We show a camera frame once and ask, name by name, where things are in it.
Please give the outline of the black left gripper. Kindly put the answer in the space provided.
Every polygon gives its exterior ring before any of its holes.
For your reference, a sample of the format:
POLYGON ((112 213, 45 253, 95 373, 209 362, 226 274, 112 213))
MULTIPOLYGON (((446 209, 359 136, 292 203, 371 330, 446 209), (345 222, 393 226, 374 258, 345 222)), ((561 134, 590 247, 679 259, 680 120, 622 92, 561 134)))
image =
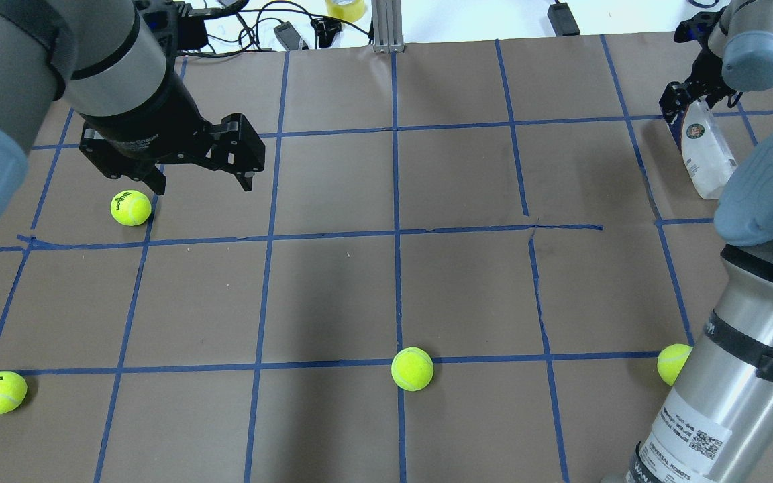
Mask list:
POLYGON ((105 178, 130 178, 155 195, 166 192, 160 165, 192 164, 232 174, 246 192, 266 168, 266 146, 241 113, 221 123, 203 118, 177 74, 165 74, 156 91, 123 113, 79 113, 79 150, 105 178))

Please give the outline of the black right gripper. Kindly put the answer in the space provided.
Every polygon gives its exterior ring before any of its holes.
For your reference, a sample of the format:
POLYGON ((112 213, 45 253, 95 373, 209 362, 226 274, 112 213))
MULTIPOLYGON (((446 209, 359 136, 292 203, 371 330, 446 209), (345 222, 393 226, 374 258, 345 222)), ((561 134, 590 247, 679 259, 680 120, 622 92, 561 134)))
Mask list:
POLYGON ((691 66, 690 76, 681 82, 668 83, 660 97, 659 107, 668 125, 675 123, 694 101, 704 100, 712 108, 727 98, 727 106, 734 108, 742 98, 741 91, 730 88, 722 80, 721 58, 709 49, 709 37, 720 28, 721 16, 721 13, 696 13, 693 18, 680 22, 674 31, 674 42, 697 41, 701 51, 691 66))

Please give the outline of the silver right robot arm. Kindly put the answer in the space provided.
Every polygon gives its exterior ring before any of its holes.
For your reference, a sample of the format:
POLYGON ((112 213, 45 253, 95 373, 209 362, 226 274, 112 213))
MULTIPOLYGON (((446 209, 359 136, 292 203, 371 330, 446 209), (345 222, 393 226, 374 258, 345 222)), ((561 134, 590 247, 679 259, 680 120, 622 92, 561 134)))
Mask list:
MULTIPOLYGON (((682 21, 701 51, 659 105, 684 129, 699 101, 773 88, 773 1, 732 1, 682 21)), ((727 287, 622 474, 607 482, 743 482, 773 443, 773 134, 733 172, 714 216, 727 287)))

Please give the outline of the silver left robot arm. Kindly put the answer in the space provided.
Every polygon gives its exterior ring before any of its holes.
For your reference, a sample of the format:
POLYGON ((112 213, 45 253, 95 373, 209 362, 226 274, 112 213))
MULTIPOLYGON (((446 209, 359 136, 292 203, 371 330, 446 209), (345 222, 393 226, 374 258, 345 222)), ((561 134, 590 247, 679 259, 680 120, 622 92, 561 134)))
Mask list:
POLYGON ((266 167, 260 136, 241 113, 208 122, 174 70, 178 50, 206 45, 208 19, 243 5, 0 1, 0 218, 60 99, 83 118, 79 150, 104 177, 163 195, 160 166, 189 163, 230 173, 251 190, 266 167))

